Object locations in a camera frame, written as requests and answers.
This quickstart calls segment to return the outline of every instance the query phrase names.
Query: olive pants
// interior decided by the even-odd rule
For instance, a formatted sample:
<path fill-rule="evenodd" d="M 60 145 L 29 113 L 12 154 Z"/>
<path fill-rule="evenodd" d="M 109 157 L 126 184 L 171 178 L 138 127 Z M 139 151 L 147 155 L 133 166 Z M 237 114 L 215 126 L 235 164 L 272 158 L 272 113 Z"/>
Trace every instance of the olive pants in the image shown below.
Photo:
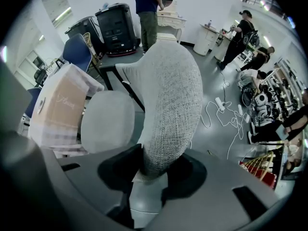
<path fill-rule="evenodd" d="M 141 42 L 143 51 L 147 52 L 156 43 L 157 38 L 157 13 L 141 12 L 138 14 L 141 25 Z"/>

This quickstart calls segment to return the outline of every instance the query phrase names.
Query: black shoe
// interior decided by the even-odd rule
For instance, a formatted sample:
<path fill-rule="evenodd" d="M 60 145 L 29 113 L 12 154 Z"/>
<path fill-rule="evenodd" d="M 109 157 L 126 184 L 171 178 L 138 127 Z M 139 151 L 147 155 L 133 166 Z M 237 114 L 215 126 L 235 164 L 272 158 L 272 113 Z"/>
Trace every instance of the black shoe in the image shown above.
<path fill-rule="evenodd" d="M 222 62 L 216 62 L 217 66 L 220 68 L 220 70 L 224 70 L 225 69 L 225 65 Z"/>

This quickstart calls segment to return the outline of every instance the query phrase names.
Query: baseball cap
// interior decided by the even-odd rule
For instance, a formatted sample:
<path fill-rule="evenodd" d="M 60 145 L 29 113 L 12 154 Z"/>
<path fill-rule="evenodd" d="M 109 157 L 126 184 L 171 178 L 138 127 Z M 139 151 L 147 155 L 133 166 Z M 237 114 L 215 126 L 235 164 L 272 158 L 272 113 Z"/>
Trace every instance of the baseball cap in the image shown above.
<path fill-rule="evenodd" d="M 247 14 L 248 17 L 252 18 L 252 14 L 248 10 L 244 10 L 243 12 L 240 12 L 240 15 L 242 15 L 243 13 Z"/>

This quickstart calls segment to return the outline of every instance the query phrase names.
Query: blue chair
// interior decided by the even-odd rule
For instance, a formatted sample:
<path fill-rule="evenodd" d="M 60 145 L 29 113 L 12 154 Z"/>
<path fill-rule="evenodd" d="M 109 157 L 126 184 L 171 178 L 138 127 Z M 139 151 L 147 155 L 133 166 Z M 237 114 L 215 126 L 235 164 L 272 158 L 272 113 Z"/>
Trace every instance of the blue chair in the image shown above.
<path fill-rule="evenodd" d="M 87 72 L 90 64 L 92 64 L 98 74 L 103 78 L 92 60 L 93 56 L 85 39 L 80 33 L 75 34 L 65 43 L 62 56 L 65 60 L 76 65 L 84 72 Z"/>
<path fill-rule="evenodd" d="M 41 88 L 31 88 L 31 89 L 28 90 L 28 92 L 30 92 L 30 94 L 32 95 L 32 100 L 31 100 L 30 104 L 28 105 L 28 107 L 25 111 L 25 114 L 29 118 L 32 118 L 34 106 L 35 106 L 35 104 L 38 100 L 40 91 L 41 91 Z"/>

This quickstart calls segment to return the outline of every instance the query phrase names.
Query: ceiling light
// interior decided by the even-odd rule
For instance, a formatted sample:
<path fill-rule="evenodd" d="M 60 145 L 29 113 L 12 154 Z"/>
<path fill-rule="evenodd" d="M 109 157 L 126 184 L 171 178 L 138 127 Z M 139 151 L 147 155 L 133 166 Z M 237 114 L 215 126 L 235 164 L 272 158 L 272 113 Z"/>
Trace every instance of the ceiling light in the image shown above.
<path fill-rule="evenodd" d="M 61 15 L 59 15 L 55 20 L 59 20 L 63 15 L 65 15 L 69 10 L 71 10 L 71 7 L 67 8 Z"/>
<path fill-rule="evenodd" d="M 295 28 L 295 23 L 294 23 L 292 17 L 288 17 L 288 20 L 289 20 L 289 22 L 291 24 L 291 27 L 294 29 Z"/>
<path fill-rule="evenodd" d="M 7 47 L 4 46 L 4 47 L 2 48 L 2 50 L 1 50 L 1 59 L 2 59 L 5 63 L 6 63 L 6 60 L 7 60 L 6 54 L 7 54 Z"/>
<path fill-rule="evenodd" d="M 267 42 L 268 46 L 271 47 L 271 44 L 270 44 L 269 39 L 268 39 L 266 36 L 264 36 L 264 39 L 265 39 L 265 41 Z"/>

